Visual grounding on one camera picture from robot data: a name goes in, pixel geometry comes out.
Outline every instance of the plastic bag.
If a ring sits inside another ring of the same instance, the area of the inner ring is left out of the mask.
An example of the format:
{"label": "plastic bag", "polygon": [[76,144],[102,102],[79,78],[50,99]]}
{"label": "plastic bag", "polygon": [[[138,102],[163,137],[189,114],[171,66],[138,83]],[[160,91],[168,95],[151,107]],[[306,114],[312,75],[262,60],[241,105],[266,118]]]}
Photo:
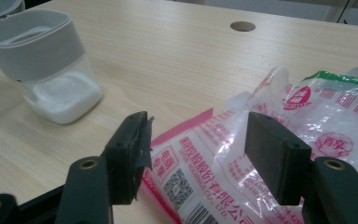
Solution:
{"label": "plastic bag", "polygon": [[301,206],[280,206],[244,154],[249,111],[272,116],[312,147],[358,170],[358,78],[319,72],[297,86],[273,69],[255,92],[234,97],[152,143],[150,193],[177,223],[303,223]]}

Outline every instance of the red packaging print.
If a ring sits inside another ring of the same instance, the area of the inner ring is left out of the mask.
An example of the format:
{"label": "red packaging print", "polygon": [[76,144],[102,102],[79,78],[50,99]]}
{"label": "red packaging print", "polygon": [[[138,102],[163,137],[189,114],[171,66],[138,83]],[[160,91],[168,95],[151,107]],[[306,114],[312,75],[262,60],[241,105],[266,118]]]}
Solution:
{"label": "red packaging print", "polygon": [[303,223],[301,206],[278,205],[244,154],[249,111],[278,120],[312,147],[312,158],[340,158],[358,170],[358,78],[319,72],[294,87],[287,79],[287,70],[273,69],[250,98],[153,141],[142,188],[172,222]]}

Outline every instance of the qr code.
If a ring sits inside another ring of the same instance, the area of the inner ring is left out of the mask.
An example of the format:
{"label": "qr code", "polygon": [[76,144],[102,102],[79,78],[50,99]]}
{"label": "qr code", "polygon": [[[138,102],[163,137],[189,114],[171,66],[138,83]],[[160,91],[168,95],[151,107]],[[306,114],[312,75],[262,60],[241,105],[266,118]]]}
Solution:
{"label": "qr code", "polygon": [[188,184],[181,169],[178,169],[164,186],[164,191],[168,194],[176,210],[178,210],[185,200],[193,193],[193,189]]}

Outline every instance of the wooden table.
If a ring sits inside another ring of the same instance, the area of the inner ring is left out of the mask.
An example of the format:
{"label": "wooden table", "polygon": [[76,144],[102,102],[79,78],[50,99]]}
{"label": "wooden table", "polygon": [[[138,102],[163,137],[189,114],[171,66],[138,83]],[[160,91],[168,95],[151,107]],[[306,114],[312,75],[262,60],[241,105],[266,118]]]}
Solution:
{"label": "wooden table", "polygon": [[[100,155],[121,121],[146,110],[153,137],[286,66],[291,81],[318,70],[358,66],[358,27],[158,0],[61,0],[40,7],[69,13],[103,99],[84,118],[39,118],[0,71],[0,193],[18,203],[62,185],[70,164]],[[230,28],[235,21],[252,32]],[[117,223],[166,223],[146,195],[115,206]]]}

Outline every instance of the green stripe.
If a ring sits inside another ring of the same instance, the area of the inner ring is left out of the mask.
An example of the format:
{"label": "green stripe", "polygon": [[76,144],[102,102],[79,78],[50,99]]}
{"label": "green stripe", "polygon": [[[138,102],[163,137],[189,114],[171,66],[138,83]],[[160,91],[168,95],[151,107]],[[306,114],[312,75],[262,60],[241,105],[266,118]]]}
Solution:
{"label": "green stripe", "polygon": [[323,79],[332,80],[332,81],[350,82],[350,83],[358,85],[358,77],[342,76],[342,75],[329,73],[326,71],[319,71],[313,76],[304,78],[303,81],[312,79],[312,78],[323,78]]}

